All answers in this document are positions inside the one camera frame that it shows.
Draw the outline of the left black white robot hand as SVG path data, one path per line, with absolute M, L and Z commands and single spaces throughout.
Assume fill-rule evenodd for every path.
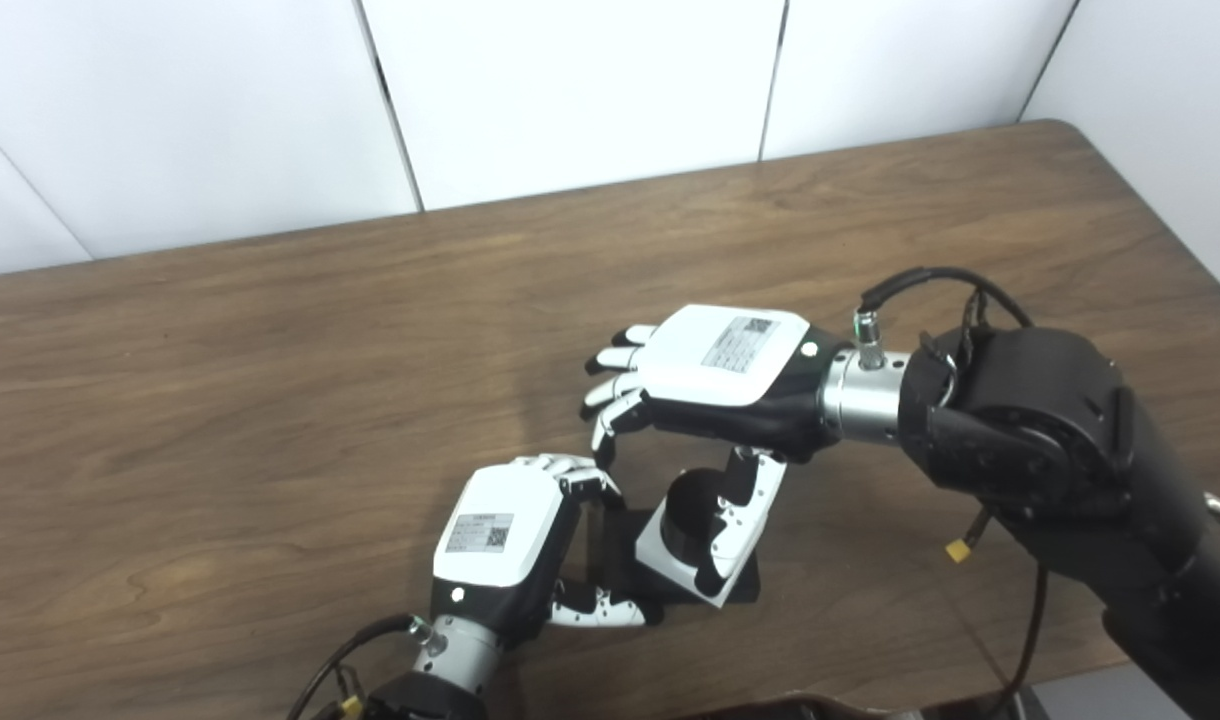
M 433 553 L 433 617 L 482 626 L 506 650 L 549 625 L 662 624 L 660 603 L 560 577 L 590 502 L 625 509 L 622 491 L 590 456 L 515 456 L 476 470 Z

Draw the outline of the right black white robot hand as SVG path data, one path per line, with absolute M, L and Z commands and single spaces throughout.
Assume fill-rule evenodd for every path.
M 691 304 L 619 332 L 587 361 L 587 373 L 605 373 L 581 406 L 601 469 L 612 465 L 616 439 L 637 430 L 732 447 L 723 467 L 673 480 L 636 538 L 639 565 L 695 600 L 730 600 L 787 467 L 841 441 L 822 389 L 848 347 L 793 312 Z

